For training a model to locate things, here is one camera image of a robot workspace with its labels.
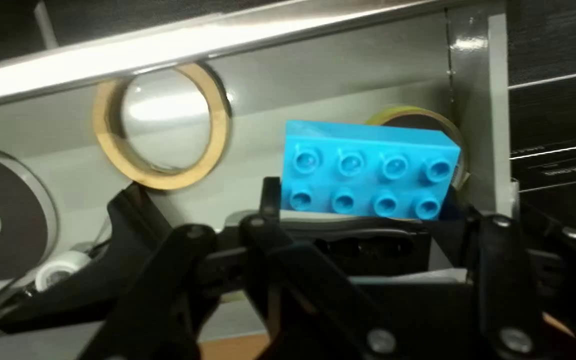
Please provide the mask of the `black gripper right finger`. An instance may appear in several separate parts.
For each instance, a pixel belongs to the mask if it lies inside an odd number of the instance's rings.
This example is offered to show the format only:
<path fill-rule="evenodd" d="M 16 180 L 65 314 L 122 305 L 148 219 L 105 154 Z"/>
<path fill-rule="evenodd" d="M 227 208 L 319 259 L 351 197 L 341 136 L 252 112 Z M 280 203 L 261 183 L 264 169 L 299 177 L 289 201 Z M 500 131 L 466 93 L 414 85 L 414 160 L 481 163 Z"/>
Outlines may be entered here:
<path fill-rule="evenodd" d="M 469 226 L 477 360 L 546 360 L 539 282 L 521 226 L 500 214 Z"/>

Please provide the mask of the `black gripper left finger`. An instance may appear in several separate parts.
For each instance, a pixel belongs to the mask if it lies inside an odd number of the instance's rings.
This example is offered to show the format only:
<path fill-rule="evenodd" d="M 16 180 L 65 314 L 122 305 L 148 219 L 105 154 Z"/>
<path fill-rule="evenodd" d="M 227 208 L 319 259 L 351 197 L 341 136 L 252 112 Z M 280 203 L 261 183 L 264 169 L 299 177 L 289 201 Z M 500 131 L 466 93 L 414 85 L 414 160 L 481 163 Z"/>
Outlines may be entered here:
<path fill-rule="evenodd" d="M 239 223 L 177 227 L 79 360 L 206 360 L 211 342 L 261 334 L 261 360 L 392 360 L 384 307 L 289 231 L 280 197 L 269 177 Z"/>

